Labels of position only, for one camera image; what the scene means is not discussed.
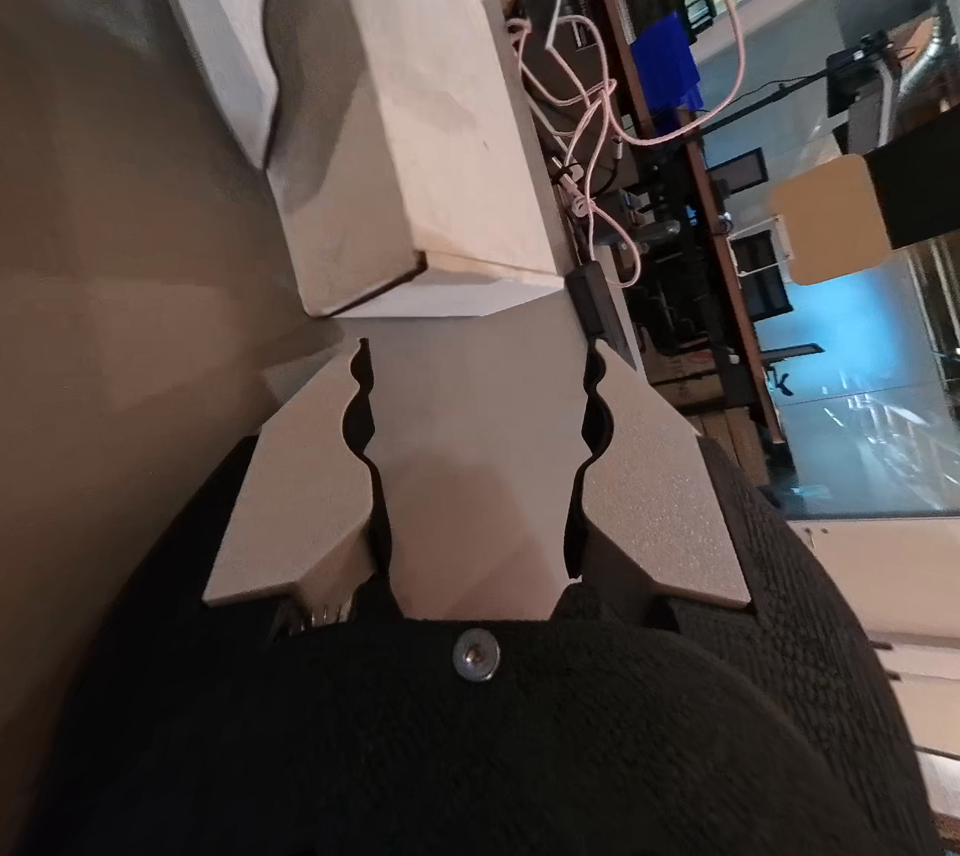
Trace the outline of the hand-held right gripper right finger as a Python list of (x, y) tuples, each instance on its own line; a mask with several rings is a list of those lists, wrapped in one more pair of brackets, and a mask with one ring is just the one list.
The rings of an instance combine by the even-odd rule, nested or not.
[(696, 430), (601, 338), (587, 348), (563, 542), (572, 581), (614, 609), (681, 598), (745, 609), (751, 594)]

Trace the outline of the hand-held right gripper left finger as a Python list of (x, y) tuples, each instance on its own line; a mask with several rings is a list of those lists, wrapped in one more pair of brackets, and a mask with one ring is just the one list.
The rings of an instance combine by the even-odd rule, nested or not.
[(259, 431), (202, 600), (285, 597), (306, 618), (351, 618), (390, 581), (392, 532), (378, 467), (369, 340), (344, 345)]

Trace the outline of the white cardboard box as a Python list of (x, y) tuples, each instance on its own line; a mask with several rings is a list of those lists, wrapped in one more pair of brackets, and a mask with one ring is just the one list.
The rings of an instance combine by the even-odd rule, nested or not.
[(487, 0), (265, 0), (266, 174), (314, 318), (483, 317), (564, 287)]

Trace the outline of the blue plastic bin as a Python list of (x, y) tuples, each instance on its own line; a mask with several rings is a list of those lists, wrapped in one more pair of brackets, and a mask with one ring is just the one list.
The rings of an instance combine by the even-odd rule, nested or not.
[(676, 11), (644, 29), (630, 44), (630, 56), (651, 113), (704, 109), (689, 34)]

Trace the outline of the black power adapter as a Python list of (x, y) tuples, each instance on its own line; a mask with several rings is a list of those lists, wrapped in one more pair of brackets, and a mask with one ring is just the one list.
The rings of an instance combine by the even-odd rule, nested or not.
[(588, 344), (606, 343), (631, 367), (635, 360), (601, 264), (584, 262), (565, 274), (564, 286)]

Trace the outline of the wooden workbench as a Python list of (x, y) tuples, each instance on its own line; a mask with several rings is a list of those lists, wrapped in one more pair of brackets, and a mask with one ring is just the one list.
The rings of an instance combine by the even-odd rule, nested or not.
[[(655, 129), (641, 81), (630, 55), (619, 0), (601, 0), (605, 41), (612, 50), (612, 70), (628, 107), (637, 137), (651, 139)], [(737, 270), (729, 250), (719, 211), (719, 196), (706, 173), (697, 142), (665, 149), (640, 148), (633, 154), (642, 166), (658, 165), (656, 175), (666, 179), (671, 213), (683, 221), (680, 249), (694, 273), (694, 289), (714, 361), (729, 407), (747, 408), (763, 427), (773, 446), (786, 444), (786, 435), (771, 397), (762, 351), (750, 320)]]

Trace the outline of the beige rounded board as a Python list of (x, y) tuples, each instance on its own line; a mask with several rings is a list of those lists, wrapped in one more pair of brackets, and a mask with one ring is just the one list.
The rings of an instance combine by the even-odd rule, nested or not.
[(848, 154), (774, 186), (769, 207), (790, 280), (815, 286), (871, 270), (894, 254), (870, 168)]

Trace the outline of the black block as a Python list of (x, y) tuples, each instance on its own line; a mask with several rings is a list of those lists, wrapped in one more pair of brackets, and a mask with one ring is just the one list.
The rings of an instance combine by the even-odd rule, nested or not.
[(894, 251), (958, 231), (957, 137), (918, 129), (865, 162)]

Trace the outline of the silver ventilation duct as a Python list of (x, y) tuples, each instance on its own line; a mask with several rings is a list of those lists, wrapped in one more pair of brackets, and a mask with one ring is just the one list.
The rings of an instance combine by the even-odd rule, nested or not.
[(921, 20), (896, 53), (900, 68), (897, 100), (909, 102), (924, 93), (952, 89), (958, 81), (957, 53), (949, 14), (932, 14)]

